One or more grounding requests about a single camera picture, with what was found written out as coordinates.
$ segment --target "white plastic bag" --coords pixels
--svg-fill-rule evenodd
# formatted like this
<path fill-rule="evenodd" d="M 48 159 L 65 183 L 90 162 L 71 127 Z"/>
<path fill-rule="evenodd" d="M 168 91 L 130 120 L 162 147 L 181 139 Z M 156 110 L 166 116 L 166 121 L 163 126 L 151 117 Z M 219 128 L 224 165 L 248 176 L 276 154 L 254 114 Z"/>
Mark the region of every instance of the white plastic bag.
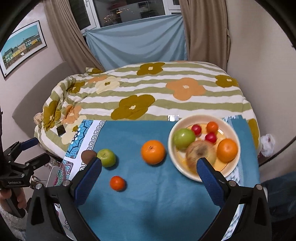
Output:
<path fill-rule="evenodd" d="M 275 139 L 272 135 L 267 134 L 265 136 L 260 137 L 260 141 L 262 143 L 262 150 L 261 153 L 265 157 L 269 157 L 274 152 L 274 146 L 275 146 Z"/>

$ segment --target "bowl rim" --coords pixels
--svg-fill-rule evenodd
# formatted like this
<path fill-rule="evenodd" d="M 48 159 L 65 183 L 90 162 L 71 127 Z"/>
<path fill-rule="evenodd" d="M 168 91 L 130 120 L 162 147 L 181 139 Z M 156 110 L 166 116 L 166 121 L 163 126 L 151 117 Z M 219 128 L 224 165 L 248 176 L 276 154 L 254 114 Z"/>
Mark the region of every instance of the bowl rim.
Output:
<path fill-rule="evenodd" d="M 191 180 L 194 180 L 194 181 L 197 181 L 197 182 L 202 182 L 202 180 L 200 179 L 199 176 L 194 175 L 190 171 L 184 170 L 180 166 L 179 162 L 175 158 L 174 150 L 172 150 L 172 148 L 171 148 L 171 146 L 174 146 L 174 144 L 172 143 L 173 142 L 173 133 L 177 129 L 178 124 L 184 122 L 186 119 L 191 118 L 193 116 L 207 116 L 207 117 L 213 118 L 213 121 L 214 120 L 223 121 L 226 125 L 228 125 L 230 127 L 230 129 L 234 133 L 234 136 L 235 136 L 235 139 L 236 139 L 235 142 L 238 144 L 238 152 L 237 152 L 237 155 L 239 155 L 239 158 L 236 158 L 236 160 L 234 160 L 233 168 L 231 168 L 225 175 L 223 175 L 224 177 L 227 177 L 229 174 L 231 174 L 233 172 L 233 170 L 235 169 L 235 167 L 237 166 L 237 164 L 238 164 L 238 162 L 240 160 L 240 155 L 241 155 L 240 141 L 239 141 L 239 138 L 237 136 L 236 131 L 231 127 L 231 125 L 229 125 L 227 122 L 225 122 L 224 120 L 222 120 L 222 118 L 218 118 L 218 117 L 215 117 L 213 115 L 202 115 L 202 114 L 201 115 L 189 115 L 189 116 L 186 116 L 186 117 L 184 117 L 181 120 L 179 120 L 179 121 L 176 122 L 176 124 L 173 126 L 173 128 L 171 129 L 170 134 L 168 136 L 168 153 L 170 155 L 170 159 L 172 160 L 172 163 L 178 169 L 178 171 L 181 172 L 184 176 L 188 177 Z"/>

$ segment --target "human hand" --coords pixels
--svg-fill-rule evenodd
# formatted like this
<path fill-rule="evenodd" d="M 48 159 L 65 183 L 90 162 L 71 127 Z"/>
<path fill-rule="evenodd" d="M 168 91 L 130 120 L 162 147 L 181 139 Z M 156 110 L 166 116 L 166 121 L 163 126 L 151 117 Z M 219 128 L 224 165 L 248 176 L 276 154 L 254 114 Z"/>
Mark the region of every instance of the human hand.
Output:
<path fill-rule="evenodd" d="M 18 208 L 25 209 L 27 207 L 26 196 L 24 190 L 22 188 L 15 189 L 15 195 L 18 201 Z M 11 208 L 9 207 L 6 199 L 11 197 L 11 189 L 2 189 L 0 190 L 0 205 L 2 208 L 7 211 L 8 213 L 12 213 Z"/>

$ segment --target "blue tablecloth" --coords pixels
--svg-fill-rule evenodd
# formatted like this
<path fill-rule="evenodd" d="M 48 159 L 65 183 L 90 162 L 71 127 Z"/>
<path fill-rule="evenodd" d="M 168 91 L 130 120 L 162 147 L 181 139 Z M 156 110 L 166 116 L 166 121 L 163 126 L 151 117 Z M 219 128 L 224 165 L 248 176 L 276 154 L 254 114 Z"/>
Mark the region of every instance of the blue tablecloth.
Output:
<path fill-rule="evenodd" d="M 247 122 L 228 119 L 241 143 L 240 184 L 259 183 L 257 154 Z M 103 168 L 86 203 L 79 208 L 84 219 L 102 241 L 196 241 L 219 211 L 204 185 L 182 175 L 169 155 L 157 166 L 141 158 L 142 145 L 151 139 L 167 141 L 174 122 L 107 121 L 94 150 L 108 148 L 118 165 Z M 121 176 L 127 189 L 116 192 L 109 186 Z"/>

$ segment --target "metal screw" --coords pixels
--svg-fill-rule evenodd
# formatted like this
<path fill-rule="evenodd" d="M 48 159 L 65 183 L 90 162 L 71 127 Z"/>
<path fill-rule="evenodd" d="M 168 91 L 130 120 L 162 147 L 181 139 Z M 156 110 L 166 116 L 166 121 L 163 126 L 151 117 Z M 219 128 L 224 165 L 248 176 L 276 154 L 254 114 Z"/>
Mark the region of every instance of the metal screw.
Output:
<path fill-rule="evenodd" d="M 256 185 L 256 188 L 257 188 L 258 190 L 262 190 L 262 186 L 261 186 L 260 184 L 257 184 L 257 185 Z"/>
<path fill-rule="evenodd" d="M 65 181 L 63 181 L 63 186 L 69 186 L 70 185 L 70 181 L 69 180 L 65 180 Z"/>
<path fill-rule="evenodd" d="M 231 187 L 235 187 L 237 183 L 236 183 L 235 181 L 233 181 L 233 180 L 230 180 L 230 181 L 228 182 L 228 184 L 229 184 Z"/>
<path fill-rule="evenodd" d="M 42 188 L 42 184 L 41 183 L 38 183 L 37 185 L 36 185 L 36 189 L 41 189 Z"/>

